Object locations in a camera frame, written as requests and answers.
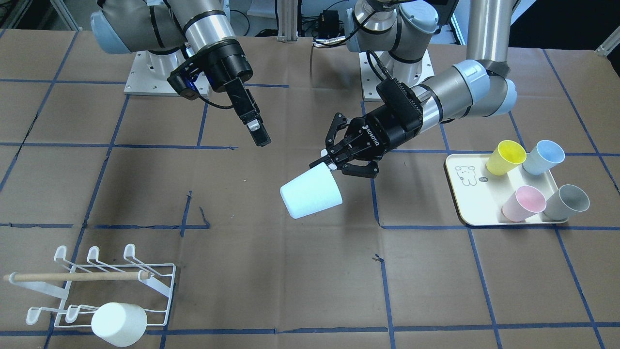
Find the wooden rod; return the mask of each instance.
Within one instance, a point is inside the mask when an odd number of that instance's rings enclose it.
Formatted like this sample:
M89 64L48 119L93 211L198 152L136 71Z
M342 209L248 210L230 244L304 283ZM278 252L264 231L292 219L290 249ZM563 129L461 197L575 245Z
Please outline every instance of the wooden rod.
M48 273L48 274L19 274L13 277L14 281L111 281L111 280L142 280L151 277L145 271L128 271L125 273L114 271L111 273ZM8 281L10 275L4 275Z

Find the light blue cup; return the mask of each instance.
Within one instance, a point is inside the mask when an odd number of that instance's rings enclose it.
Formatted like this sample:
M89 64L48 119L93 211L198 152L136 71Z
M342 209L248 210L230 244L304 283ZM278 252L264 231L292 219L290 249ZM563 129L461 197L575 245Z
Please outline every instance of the light blue cup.
M532 175L540 175L553 166L564 161L562 147L550 140L542 140L536 144L523 163L523 168Z

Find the white cup rack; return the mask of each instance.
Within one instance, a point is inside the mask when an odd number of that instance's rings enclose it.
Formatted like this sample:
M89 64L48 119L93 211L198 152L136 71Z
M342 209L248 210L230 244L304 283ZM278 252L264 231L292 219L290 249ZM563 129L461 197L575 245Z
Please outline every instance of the white cup rack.
M93 246L88 250L86 258L87 264L75 264L66 259L67 246L59 246L54 254L54 261L60 264L69 273L56 274L20 274L12 273L4 277L10 283L31 289L37 292L47 294L60 299L58 308L50 307L31 307L26 315L26 324L34 325L37 323L42 311L55 312L56 319L54 327L58 328L78 328L90 327L91 325L72 325L80 314L94 314L99 308L86 304L70 304L66 306L69 290L73 281L105 281L105 280L137 280L167 298L165 310L145 309L147 313L164 314L162 323L147 324L147 326L165 326L168 323L170 315L170 306L172 303L172 291L174 285L174 276L176 266L173 263L146 264L136 258L136 246L132 243L125 246L123 259L129 264L111 265L99 260L99 247ZM169 274L161 273L158 270L172 272ZM58 287L45 281L65 281L64 287ZM61 324L64 316L64 322L69 325Z

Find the cup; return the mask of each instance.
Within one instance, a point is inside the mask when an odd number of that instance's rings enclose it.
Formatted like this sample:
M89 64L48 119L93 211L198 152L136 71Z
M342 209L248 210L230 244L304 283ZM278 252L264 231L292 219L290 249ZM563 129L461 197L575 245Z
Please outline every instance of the cup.
M340 205L342 196L325 163L307 170L280 188L280 196L292 218L301 218Z
M523 163L523 169L531 175L540 175L564 161L564 151L557 143L542 140L536 144Z
M91 328L97 337L109 344L128 347L144 334L146 312L135 304L106 303L95 311Z
M532 186L519 187L502 206L502 213L513 222L542 212L547 205L544 195Z
M512 140L502 140L487 161L487 170L495 176L502 176L525 161L525 149Z
M543 213L552 220L566 220L590 207L590 198L580 187L565 184L547 200Z

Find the white tray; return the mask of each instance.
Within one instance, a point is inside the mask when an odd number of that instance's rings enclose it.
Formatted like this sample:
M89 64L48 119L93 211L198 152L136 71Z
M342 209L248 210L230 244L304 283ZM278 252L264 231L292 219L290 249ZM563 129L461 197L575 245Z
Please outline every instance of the white tray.
M502 214L502 206L520 187L530 185L546 199L557 191L556 181L547 171L539 176L527 173L522 166L503 176L487 170L490 154L452 154L446 159L446 173L459 215L469 225L528 225L564 223L539 213L521 222L511 222Z

